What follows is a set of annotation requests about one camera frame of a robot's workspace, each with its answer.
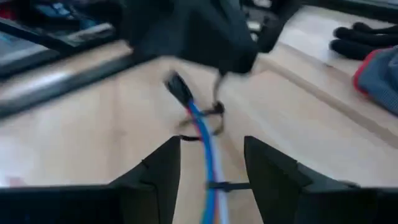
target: wooden surface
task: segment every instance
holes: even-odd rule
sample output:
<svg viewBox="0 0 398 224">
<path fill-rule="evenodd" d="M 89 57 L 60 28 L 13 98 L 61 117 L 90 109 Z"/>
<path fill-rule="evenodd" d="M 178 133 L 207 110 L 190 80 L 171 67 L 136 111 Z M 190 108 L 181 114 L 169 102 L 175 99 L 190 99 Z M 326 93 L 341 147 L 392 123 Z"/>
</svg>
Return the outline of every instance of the wooden surface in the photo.
<svg viewBox="0 0 398 224">
<path fill-rule="evenodd" d="M 327 29 L 319 29 L 328 35 L 340 26 L 342 17 L 332 27 L 333 17 L 327 15 L 306 7 L 285 32 L 300 27 L 304 34 L 315 33 L 317 26 L 329 24 Z M 324 24 L 319 18 L 326 18 Z M 250 78 L 230 76 L 221 87 L 226 130 L 216 142 L 226 178 L 247 181 L 243 137 L 253 135 L 332 178 L 363 186 L 397 186 L 397 121 L 352 90 L 350 70 L 358 63 L 320 58 L 311 53 L 316 50 L 300 50 L 295 46 L 298 42 L 285 32 L 273 53 L 258 58 Z M 324 48 L 325 44 L 314 47 Z M 0 101 L 130 51 L 122 42 L 115 42 L 33 70 L 0 86 Z M 339 68 L 340 60 L 350 69 Z M 161 58 L 126 70 L 2 121 L 1 186 L 107 183 L 134 167 L 176 134 L 175 126 L 186 116 L 163 85 L 170 70 L 181 74 L 201 107 L 211 104 L 214 69 Z M 205 196 L 204 171 L 200 143 L 183 142 L 174 223 L 199 222 Z M 261 222 L 250 190 L 230 193 L 228 200 L 233 223 Z"/>
</svg>

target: black cable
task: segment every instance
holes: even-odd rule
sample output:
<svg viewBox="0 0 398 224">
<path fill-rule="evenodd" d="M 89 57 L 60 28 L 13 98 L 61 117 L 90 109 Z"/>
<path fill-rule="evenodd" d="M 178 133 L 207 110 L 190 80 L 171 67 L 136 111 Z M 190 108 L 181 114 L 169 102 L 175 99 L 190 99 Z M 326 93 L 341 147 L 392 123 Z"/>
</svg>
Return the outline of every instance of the black cable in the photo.
<svg viewBox="0 0 398 224">
<path fill-rule="evenodd" d="M 227 73 L 224 71 L 219 71 L 219 77 L 215 81 L 215 84 L 213 87 L 213 107 L 200 112 L 202 118 L 206 118 L 206 117 L 213 116 L 213 115 L 220 116 L 221 124 L 211 133 L 211 135 L 213 135 L 213 136 L 217 136 L 224 131 L 225 108 L 224 108 L 224 105 L 222 104 L 222 102 L 220 102 L 218 100 L 218 93 L 220 91 L 221 84 L 225 80 L 226 74 Z M 192 124 L 193 122 L 194 122 L 194 120 L 192 118 L 185 119 L 185 120 L 181 121 L 178 126 L 179 126 L 179 128 L 182 128 L 184 126 Z M 200 141 L 199 136 L 186 136 L 186 135 L 181 134 L 180 137 L 181 137 L 181 140 L 184 140 L 184 141 Z"/>
</svg>

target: black object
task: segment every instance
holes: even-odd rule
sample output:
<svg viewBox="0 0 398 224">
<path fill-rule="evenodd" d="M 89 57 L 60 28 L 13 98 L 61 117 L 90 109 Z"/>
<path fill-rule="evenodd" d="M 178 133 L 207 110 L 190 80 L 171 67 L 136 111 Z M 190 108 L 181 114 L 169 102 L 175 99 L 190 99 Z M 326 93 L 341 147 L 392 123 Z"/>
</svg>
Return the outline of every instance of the black object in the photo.
<svg viewBox="0 0 398 224">
<path fill-rule="evenodd" d="M 353 60 L 364 60 L 373 50 L 377 50 L 377 47 L 340 39 L 331 41 L 329 48 Z"/>
<path fill-rule="evenodd" d="M 209 182 L 207 183 L 209 189 L 221 189 L 225 192 L 232 190 L 247 190 L 251 189 L 250 183 L 230 183 L 230 182 Z"/>
<path fill-rule="evenodd" d="M 80 21 L 65 6 L 65 1 L 15 0 L 16 19 L 28 27 L 44 30 L 79 31 Z"/>
<path fill-rule="evenodd" d="M 363 22 L 356 22 L 353 25 L 353 30 L 368 33 L 368 34 L 398 34 L 398 25 L 373 29 Z"/>
<path fill-rule="evenodd" d="M 187 86 L 187 84 L 185 84 L 181 76 L 177 72 L 172 72 L 172 74 L 170 74 L 170 76 L 168 77 L 168 79 L 166 79 L 164 83 L 169 92 L 171 92 L 171 94 L 173 94 L 173 96 L 176 97 L 176 99 L 182 104 L 182 106 L 185 109 L 189 109 L 189 102 L 193 101 L 193 96 L 189 87 Z M 224 131 L 224 112 L 225 112 L 224 105 L 220 101 L 214 103 L 211 109 L 207 109 L 200 112 L 201 117 L 207 117 L 211 115 L 220 115 L 221 117 L 221 124 L 211 133 L 211 135 L 217 136 Z M 181 121 L 178 126 L 179 128 L 182 128 L 193 122 L 194 122 L 193 119 L 185 119 Z M 201 137 L 186 136 L 183 134 L 180 135 L 180 138 L 184 141 L 201 140 Z"/>
<path fill-rule="evenodd" d="M 182 106 L 188 108 L 189 102 L 193 101 L 193 96 L 181 76 L 177 72 L 173 72 L 164 83 L 169 92 L 178 99 Z"/>
<path fill-rule="evenodd" d="M 108 185 L 1 189 L 0 222 L 171 224 L 179 181 L 172 137 Z"/>
<path fill-rule="evenodd" d="M 61 40 L 48 34 L 39 34 L 32 29 L 16 24 L 7 19 L 0 18 L 0 31 L 11 34 L 20 39 L 29 40 L 35 44 L 43 45 L 49 49 L 58 51 L 71 50 L 75 46 L 66 40 Z"/>
<path fill-rule="evenodd" d="M 319 174 L 266 143 L 244 138 L 250 185 L 264 223 L 396 223 L 398 189 L 362 189 Z"/>
<path fill-rule="evenodd" d="M 301 8 L 299 0 L 273 0 L 270 7 L 256 5 L 253 0 L 242 0 L 249 20 L 260 22 L 261 29 L 251 30 L 257 35 L 260 51 L 269 53 L 274 47 L 286 22 Z"/>
<path fill-rule="evenodd" d="M 125 1 L 122 33 L 134 49 L 247 73 L 259 51 L 240 9 L 228 1 Z"/>
<path fill-rule="evenodd" d="M 87 43 L 80 44 L 78 47 L 74 47 L 73 49 L 67 50 L 66 52 L 58 52 L 56 50 L 44 50 L 42 52 L 21 58 L 19 60 L 15 60 L 1 67 L 0 80 L 7 80 L 8 78 L 11 78 L 19 73 L 26 72 L 39 66 L 44 66 L 46 64 L 50 64 L 58 60 L 71 57 L 75 54 L 93 49 L 114 40 L 116 40 L 116 36 L 110 35 L 105 38 L 91 40 Z"/>
<path fill-rule="evenodd" d="M 398 34 L 367 34 L 345 27 L 339 27 L 334 31 L 335 37 L 350 40 L 371 47 L 386 48 L 398 45 Z"/>
<path fill-rule="evenodd" d="M 304 4 L 325 7 L 332 10 L 398 23 L 398 4 L 373 0 L 304 0 Z"/>
</svg>

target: red trim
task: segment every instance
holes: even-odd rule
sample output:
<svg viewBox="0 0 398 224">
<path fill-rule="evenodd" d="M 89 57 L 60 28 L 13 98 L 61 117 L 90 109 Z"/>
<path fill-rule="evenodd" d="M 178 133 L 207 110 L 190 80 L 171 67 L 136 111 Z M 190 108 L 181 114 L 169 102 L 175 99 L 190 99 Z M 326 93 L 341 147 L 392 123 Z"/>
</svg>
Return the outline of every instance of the red trim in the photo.
<svg viewBox="0 0 398 224">
<path fill-rule="evenodd" d="M 363 70 L 369 65 L 369 63 L 371 62 L 371 60 L 373 59 L 373 57 L 375 56 L 376 53 L 378 53 L 380 50 L 382 49 L 377 49 L 377 50 L 373 50 L 368 56 L 366 56 L 363 64 L 359 67 L 359 69 L 355 72 L 354 77 L 353 77 L 353 85 L 354 88 L 356 90 L 358 90 L 360 93 L 364 94 L 364 95 L 368 95 L 367 91 L 362 90 L 359 87 L 359 76 L 362 74 Z"/>
<path fill-rule="evenodd" d="M 17 19 L 13 2 L 0 3 L 0 17 L 12 21 Z"/>
</svg>

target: cable connector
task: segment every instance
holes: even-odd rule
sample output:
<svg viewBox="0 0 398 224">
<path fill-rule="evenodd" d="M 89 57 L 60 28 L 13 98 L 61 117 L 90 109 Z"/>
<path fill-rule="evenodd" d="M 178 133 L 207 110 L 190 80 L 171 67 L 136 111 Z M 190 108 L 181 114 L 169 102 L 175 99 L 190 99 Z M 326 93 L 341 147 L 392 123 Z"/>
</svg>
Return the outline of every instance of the cable connector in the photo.
<svg viewBox="0 0 398 224">
<path fill-rule="evenodd" d="M 193 96 L 181 76 L 174 71 L 164 83 L 169 92 L 178 99 L 182 106 L 188 108 L 188 104 L 193 100 Z"/>
</svg>

